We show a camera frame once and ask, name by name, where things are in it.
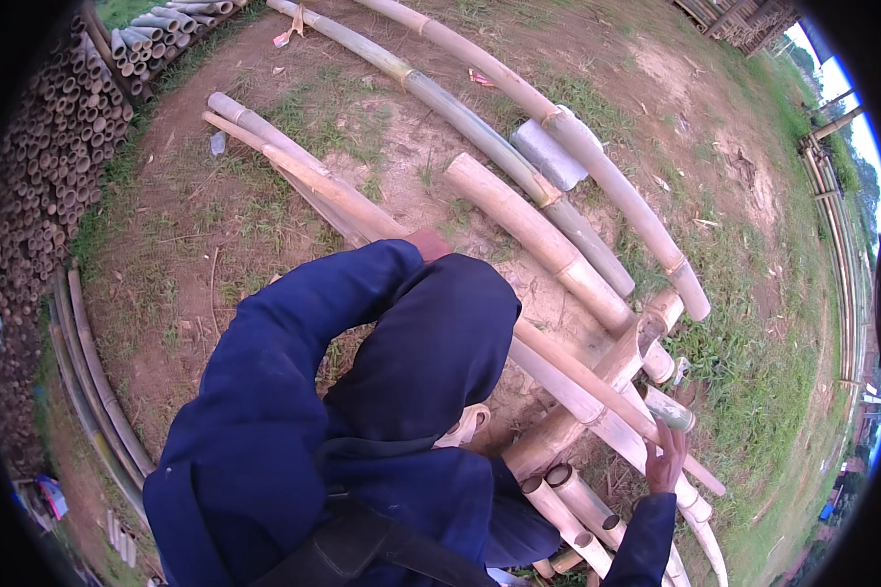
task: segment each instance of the person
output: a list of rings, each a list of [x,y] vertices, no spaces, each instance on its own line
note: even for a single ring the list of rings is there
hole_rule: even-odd
[[[470,587],[496,584],[485,567],[552,555],[560,535],[501,458],[432,450],[489,397],[520,310],[490,265],[433,231],[322,257],[243,300],[143,487],[167,581]],[[329,341],[371,322],[321,401]],[[686,449],[662,438],[617,585],[658,585],[669,555]]]

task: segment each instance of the tree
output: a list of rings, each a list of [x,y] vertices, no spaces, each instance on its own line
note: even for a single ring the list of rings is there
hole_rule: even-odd
[[[812,75],[815,71],[815,62],[812,61],[812,55],[802,47],[795,47],[790,52],[790,58],[793,59],[793,63],[800,66],[806,73]]]

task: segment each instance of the wooden stick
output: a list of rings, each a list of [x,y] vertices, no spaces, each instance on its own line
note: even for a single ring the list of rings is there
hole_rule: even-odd
[[[541,355],[546,361],[556,366],[573,382],[587,391],[587,393],[591,393],[604,405],[616,412],[638,434],[652,440],[657,446],[661,446],[662,441],[659,440],[658,429],[656,429],[656,424],[652,420],[643,416],[633,405],[625,401],[619,393],[616,393],[607,383],[602,382],[598,376],[594,375],[580,361],[564,352],[561,346],[558,346],[557,343],[544,335],[538,328],[524,318],[519,318],[514,332],[520,341]],[[685,459],[685,470],[694,475],[696,479],[705,484],[705,487],[711,489],[716,495],[722,496],[726,492],[724,485],[691,455],[688,455]]]

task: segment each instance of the dirt ground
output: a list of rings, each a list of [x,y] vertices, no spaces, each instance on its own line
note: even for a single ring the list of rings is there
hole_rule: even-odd
[[[578,87],[568,79],[587,81],[612,97],[613,107],[599,112],[611,121],[601,139],[668,226],[704,228],[718,218],[745,219],[762,235],[765,264],[779,264],[781,243],[774,227],[787,186],[773,168],[777,147],[761,132],[760,121],[738,109],[736,96],[711,74],[706,53],[679,41],[685,37],[684,17],[674,8],[618,0],[580,9],[550,5],[549,20],[529,28],[520,17],[496,20],[502,13],[488,16],[495,26],[475,26],[466,17],[451,17],[446,4],[424,1],[418,9],[446,16],[447,24],[541,88],[567,90],[561,100],[575,99],[570,90]],[[632,21],[645,18],[656,30],[634,32],[615,24],[610,8],[625,9]],[[348,0],[320,0],[314,9],[419,68],[497,131],[519,122],[520,113],[495,88],[472,83],[465,66],[398,24]],[[664,17],[659,10],[666,11]],[[235,304],[275,273],[344,249],[338,235],[275,178],[260,156],[234,140],[222,155],[209,153],[214,129],[200,114],[217,90],[286,132],[302,129],[299,140],[305,147],[402,226],[436,227],[458,252],[489,261],[515,288],[525,317],[594,366],[611,345],[610,336],[528,252],[444,183],[443,168],[459,153],[487,158],[422,102],[316,31],[308,28],[306,39],[274,48],[271,39],[289,25],[288,17],[265,15],[224,42],[183,88],[160,99],[142,137],[131,185],[112,186],[129,194],[128,203],[102,213],[111,235],[90,261],[89,315],[111,382],[154,459],[176,411],[196,395]],[[660,41],[669,38],[673,41]],[[676,184],[690,189],[673,189]],[[583,185],[572,199],[606,241],[626,236],[599,190]],[[696,270],[705,284],[705,267]],[[752,306],[765,330],[782,337],[782,273],[751,271],[758,274]],[[647,284],[640,283],[637,307],[653,293],[658,278],[654,286]],[[356,329],[330,346],[318,375],[320,393],[348,368],[365,333]],[[827,366],[829,355],[824,349]],[[679,393],[697,401],[705,390]],[[498,453],[540,420],[554,400],[508,361],[487,404],[492,423],[471,448]],[[643,481],[596,438],[582,440],[565,458],[587,467],[585,477],[611,506],[627,508],[639,497]],[[89,508],[84,515],[89,524],[98,511]],[[692,572],[704,577],[706,569]]]

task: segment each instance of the blue jacket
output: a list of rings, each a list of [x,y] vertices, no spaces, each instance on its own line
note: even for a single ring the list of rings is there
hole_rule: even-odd
[[[301,265],[238,305],[199,396],[176,414],[158,468],[143,487],[171,584],[247,585],[261,577],[325,519],[326,488],[333,485],[483,563],[493,492],[486,458],[446,448],[337,457],[320,471],[314,461],[325,440],[348,436],[316,394],[329,341],[377,320],[385,300],[422,267],[410,243],[377,241]],[[656,580],[640,584],[658,584],[661,570],[647,562],[661,553],[664,566],[668,557],[670,497],[652,496],[637,509],[611,574],[620,566],[625,577],[648,572]],[[644,509],[648,532],[639,523]],[[631,534],[648,542],[632,547],[633,561],[622,561]],[[375,563],[353,584],[431,582]]]

